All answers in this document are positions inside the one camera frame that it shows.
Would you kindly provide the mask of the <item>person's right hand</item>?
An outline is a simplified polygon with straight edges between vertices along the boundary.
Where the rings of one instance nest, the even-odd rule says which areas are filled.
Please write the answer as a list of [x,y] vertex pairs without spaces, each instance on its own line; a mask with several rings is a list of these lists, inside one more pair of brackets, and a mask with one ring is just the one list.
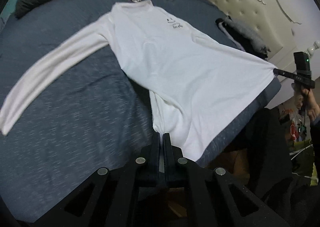
[[305,105],[305,112],[308,115],[310,122],[315,125],[319,122],[319,105],[316,102],[312,90],[308,90],[296,83],[292,83],[291,87],[294,91],[296,107],[302,109],[302,106]]

